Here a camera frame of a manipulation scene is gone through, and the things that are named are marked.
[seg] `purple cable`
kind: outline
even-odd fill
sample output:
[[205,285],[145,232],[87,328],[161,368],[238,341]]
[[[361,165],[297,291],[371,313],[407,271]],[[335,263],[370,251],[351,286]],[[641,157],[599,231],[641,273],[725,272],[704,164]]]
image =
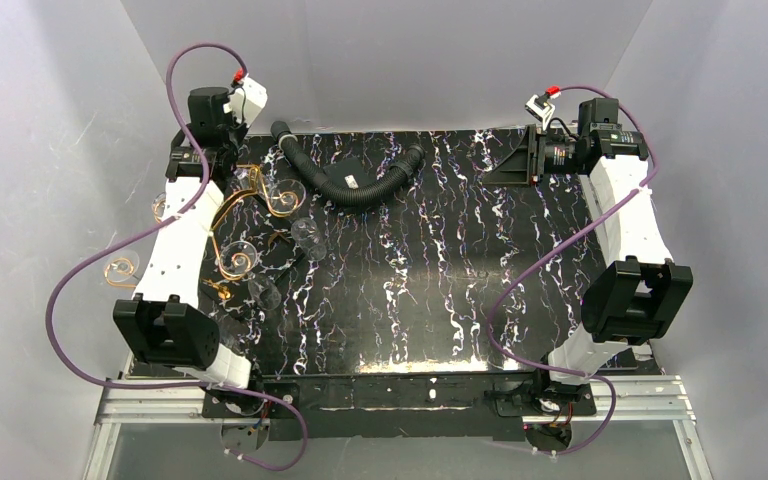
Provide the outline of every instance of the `purple cable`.
[[[601,95],[601,96],[603,96],[605,98],[611,98],[611,96],[608,95],[606,92],[604,92],[602,90],[599,90],[598,88],[589,87],[587,85],[571,85],[569,87],[561,88],[562,92],[565,91],[565,90],[587,90],[587,91],[593,92],[593,93],[595,93],[597,95]],[[637,123],[637,120],[631,115],[631,113],[628,112],[628,110],[625,109],[625,107],[622,104],[620,104],[620,110],[622,110],[622,112],[628,117],[628,119],[631,121],[631,124],[634,125],[634,128],[636,128],[637,131],[640,132],[640,135],[645,140],[646,139],[646,135],[643,133],[643,130],[641,130],[640,125],[638,125],[638,123]],[[659,169],[658,158],[655,156],[655,150],[652,149],[652,145],[651,144],[648,145],[648,147],[649,147],[649,156],[652,157],[652,170],[649,172],[649,175],[647,175],[646,178],[644,178],[643,180],[640,181],[640,184],[639,184],[640,187],[645,187],[646,185],[648,185],[649,182],[652,181],[652,178],[654,178],[655,175],[658,173],[658,169]],[[520,357],[520,356],[515,355],[515,354],[513,354],[511,352],[508,352],[507,350],[505,350],[504,347],[502,347],[502,345],[499,343],[499,341],[496,340],[496,338],[493,336],[493,318],[496,317],[496,313],[499,311],[499,307],[502,306],[502,303],[504,303],[504,301],[508,297],[508,295],[510,295],[511,292],[513,292],[514,289],[520,283],[522,283],[522,281],[525,280],[526,277],[528,277],[529,275],[531,275],[534,272],[536,272],[537,269],[542,268],[544,265],[549,263],[549,261],[552,260],[553,257],[555,257],[556,255],[558,255],[561,252],[563,252],[564,250],[566,250],[573,243],[581,240],[585,235],[587,235],[588,233],[592,232],[593,229],[595,229],[599,225],[605,223],[605,220],[607,220],[611,215],[617,213],[617,210],[619,210],[620,208],[625,206],[628,202],[630,202],[638,193],[640,193],[640,190],[636,190],[636,189],[632,190],[631,192],[629,192],[629,194],[626,195],[625,198],[623,198],[622,200],[617,202],[617,204],[614,205],[613,207],[609,208],[608,211],[603,213],[601,217],[597,218],[596,220],[591,222],[589,225],[587,225],[586,227],[584,227],[581,230],[579,230],[575,235],[573,235],[570,238],[564,240],[563,243],[561,243],[560,245],[558,245],[557,247],[552,249],[551,252],[549,252],[546,255],[544,255],[540,260],[537,260],[537,262],[535,262],[534,265],[528,267],[528,269],[526,269],[524,272],[522,272],[522,274],[519,277],[517,277],[516,280],[511,282],[510,286],[508,286],[508,288],[505,289],[505,292],[502,293],[502,295],[499,297],[499,299],[496,300],[496,303],[493,304],[493,307],[490,309],[490,313],[487,315],[487,320],[486,320],[486,322],[487,322],[487,336],[490,338],[490,344],[493,345],[493,348],[495,348],[496,350],[501,352],[502,355],[504,355],[504,356],[506,356],[506,357],[508,357],[508,358],[510,358],[512,360],[515,360],[515,361],[517,361],[517,362],[519,362],[519,363],[521,363],[523,365],[527,365],[529,367],[532,367],[532,368],[539,368],[541,370],[547,370],[547,371],[550,371],[550,372],[565,373],[565,374],[568,374],[568,375],[575,375],[575,376],[578,376],[578,377],[587,377],[587,374],[582,372],[582,371],[580,371],[580,370],[571,370],[569,368],[553,367],[551,365],[544,365],[542,363],[532,362],[531,360],[528,360],[526,358]],[[596,431],[593,432],[593,435],[590,435],[589,437],[587,437],[587,439],[584,440],[583,442],[581,442],[580,444],[578,444],[578,445],[576,445],[576,446],[574,446],[572,448],[569,448],[567,450],[562,450],[560,452],[542,452],[542,453],[547,453],[547,454],[554,453],[554,454],[557,454],[557,455],[565,455],[565,454],[575,453],[575,452],[581,450],[582,448],[586,447],[587,445],[590,445],[590,443],[593,442],[593,440],[596,440],[596,437],[598,437],[602,433],[602,431],[605,430],[605,427],[608,426],[608,422],[610,422],[611,421],[611,417],[614,416],[614,410],[616,409],[616,406],[617,406],[617,391],[614,388],[614,384],[611,383],[610,380],[608,380],[607,378],[605,378],[605,377],[603,377],[601,375],[592,375],[592,376],[590,376],[590,378],[594,378],[596,380],[599,380],[600,382],[603,382],[605,385],[608,386],[608,389],[611,391],[611,406],[610,406],[610,408],[608,408],[608,413],[605,415],[605,420],[603,420],[602,423],[599,425],[599,428],[597,428]]]
[[[229,53],[232,57],[234,57],[237,60],[237,62],[240,64],[240,67],[243,69],[243,72],[244,72],[243,74],[244,75],[248,74],[246,63],[243,61],[240,55],[237,54],[237,52],[232,50],[230,47],[226,47],[225,45],[220,45],[218,43],[197,43],[195,45],[191,45],[181,50],[180,52],[176,53],[175,56],[172,57],[172,60],[169,62],[169,67],[166,69],[166,95],[169,98],[169,105],[172,107],[172,114],[175,116],[175,120],[177,120],[178,125],[181,127],[181,131],[184,132],[184,135],[187,137],[187,140],[189,140],[190,145],[198,153],[199,159],[201,161],[201,167],[202,167],[201,184],[199,185],[199,188],[196,191],[196,194],[193,195],[193,198],[191,198],[189,202],[184,204],[184,206],[181,207],[181,209],[178,211],[178,213],[182,215],[185,212],[187,212],[193,205],[195,205],[195,203],[198,201],[199,198],[201,198],[202,194],[204,193],[204,190],[207,188],[207,185],[210,182],[210,166],[207,163],[207,156],[204,154],[204,150],[202,150],[201,146],[193,137],[193,134],[192,132],[190,132],[190,129],[187,128],[187,123],[184,121],[184,117],[181,115],[181,111],[178,109],[178,104],[175,102],[175,94],[172,91],[172,72],[175,70],[175,65],[178,63],[178,60],[180,60],[181,57],[183,57],[186,53],[192,50],[196,50],[198,48],[218,48],[220,50],[224,50],[225,52]],[[158,388],[181,388],[181,387],[205,387],[205,388],[211,387],[211,385],[207,382],[171,382],[171,383],[163,383],[163,384],[154,383],[154,384],[132,385],[132,384],[110,382],[107,380],[95,378],[92,375],[81,370],[77,365],[75,365],[72,362],[72,360],[69,359],[69,357],[66,355],[66,352],[64,352],[63,348],[60,346],[60,342],[57,341],[57,336],[54,333],[54,305],[55,303],[57,303],[57,297],[60,295],[60,292],[63,290],[63,287],[65,287],[66,284],[69,283],[69,281],[72,280],[72,278],[75,275],[77,275],[81,270],[97,262],[98,260],[115,252],[116,250],[119,250],[120,248],[124,248],[138,240],[141,240],[159,231],[164,227],[171,225],[177,219],[178,219],[177,216],[171,216],[166,220],[163,220],[162,222],[145,230],[144,232],[138,233],[130,238],[126,238],[125,240],[122,240],[121,242],[115,245],[112,245],[108,248],[105,248],[104,250],[96,253],[95,255],[92,255],[86,260],[75,265],[75,267],[72,268],[72,270],[69,270],[69,272],[67,272],[66,275],[64,275],[63,278],[60,279],[59,282],[57,282],[57,285],[54,286],[54,290],[52,290],[51,296],[48,298],[48,304],[46,305],[46,308],[45,308],[45,331],[46,331],[46,334],[48,335],[48,341],[51,343],[51,348],[54,349],[54,353],[57,354],[57,357],[60,358],[60,361],[63,362],[66,368],[68,368],[72,373],[74,373],[78,377],[82,378],[83,380],[86,380],[89,383],[98,385],[100,387],[121,388],[125,390],[154,390]],[[298,419],[299,425],[301,425],[302,427],[302,445],[301,445],[301,448],[299,449],[298,455],[296,455],[296,457],[293,458],[293,460],[291,460],[290,463],[287,463],[286,465],[276,466],[276,465],[263,462],[262,460],[258,460],[256,458],[245,457],[246,460],[248,460],[249,462],[259,467],[262,467],[266,470],[271,470],[274,472],[287,470],[291,468],[293,465],[295,465],[296,463],[298,463],[299,460],[301,460],[302,456],[305,453],[305,450],[307,449],[308,431],[307,431],[307,424],[305,423],[304,417],[302,417],[301,412],[299,412],[295,407],[293,407],[291,404],[285,402],[280,398],[273,397],[272,395],[267,395],[265,393],[255,392],[255,391],[246,390],[242,388],[229,387],[229,386],[214,387],[214,388],[217,388],[220,390],[228,390],[231,392],[239,393],[241,395],[247,395],[249,397],[260,398],[263,400],[268,400],[268,401],[277,403],[278,405],[281,405],[282,407],[289,410],[296,417],[296,419]]]

